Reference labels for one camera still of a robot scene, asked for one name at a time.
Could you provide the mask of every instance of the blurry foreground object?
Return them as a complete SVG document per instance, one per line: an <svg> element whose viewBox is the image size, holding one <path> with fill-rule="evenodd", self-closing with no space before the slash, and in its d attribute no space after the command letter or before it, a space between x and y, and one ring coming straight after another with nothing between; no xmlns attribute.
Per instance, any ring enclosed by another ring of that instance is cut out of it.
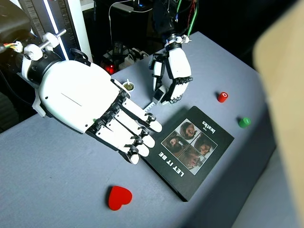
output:
<svg viewBox="0 0 304 228"><path fill-rule="evenodd" d="M298 217L304 225L304 0L257 42L254 60L268 104Z"/></svg>

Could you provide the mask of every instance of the red heart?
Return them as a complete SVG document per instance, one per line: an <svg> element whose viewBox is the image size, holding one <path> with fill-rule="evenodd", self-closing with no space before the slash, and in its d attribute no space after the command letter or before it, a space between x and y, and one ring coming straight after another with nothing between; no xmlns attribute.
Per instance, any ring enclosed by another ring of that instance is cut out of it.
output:
<svg viewBox="0 0 304 228"><path fill-rule="evenodd" d="M113 186L109 197L109 208L111 210L119 210L122 205L130 203L132 193L123 187Z"/></svg>

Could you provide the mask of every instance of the red cap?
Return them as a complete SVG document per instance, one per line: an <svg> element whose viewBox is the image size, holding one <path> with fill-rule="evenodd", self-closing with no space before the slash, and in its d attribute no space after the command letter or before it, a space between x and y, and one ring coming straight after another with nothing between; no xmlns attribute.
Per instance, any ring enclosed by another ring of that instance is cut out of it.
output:
<svg viewBox="0 0 304 228"><path fill-rule="evenodd" d="M225 92L221 92L220 95L218 95L218 101L223 103L228 98L228 94Z"/></svg>

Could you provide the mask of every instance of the album cover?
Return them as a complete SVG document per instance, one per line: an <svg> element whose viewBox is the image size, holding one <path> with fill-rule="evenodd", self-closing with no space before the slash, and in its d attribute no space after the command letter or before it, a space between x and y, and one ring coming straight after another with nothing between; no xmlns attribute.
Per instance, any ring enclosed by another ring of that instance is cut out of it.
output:
<svg viewBox="0 0 304 228"><path fill-rule="evenodd" d="M183 201L190 200L234 140L196 106L158 135L144 159Z"/></svg>

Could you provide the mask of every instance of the white robotic hand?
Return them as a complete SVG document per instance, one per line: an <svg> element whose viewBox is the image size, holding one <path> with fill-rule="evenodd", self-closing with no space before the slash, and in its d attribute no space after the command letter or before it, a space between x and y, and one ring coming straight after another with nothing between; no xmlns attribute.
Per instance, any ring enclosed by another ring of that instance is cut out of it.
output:
<svg viewBox="0 0 304 228"><path fill-rule="evenodd" d="M50 50L43 54L39 50L33 44L25 48L22 77L36 87L33 108L41 116L47 113L79 133L88 133L124 152L133 164L139 155L148 156L155 141L147 128L162 130L155 116L131 101L130 93L101 67L85 59L62 61Z"/></svg>
<svg viewBox="0 0 304 228"><path fill-rule="evenodd" d="M171 35L165 44L165 50L161 53L155 53L149 63L149 68L153 70L153 90L156 91L162 86L162 77L165 67L168 76L172 79L172 84L166 95L162 98L161 103L175 103L179 101L186 91L191 77L191 67L187 60L185 52L181 49L182 43L188 43L188 36L181 37Z"/></svg>

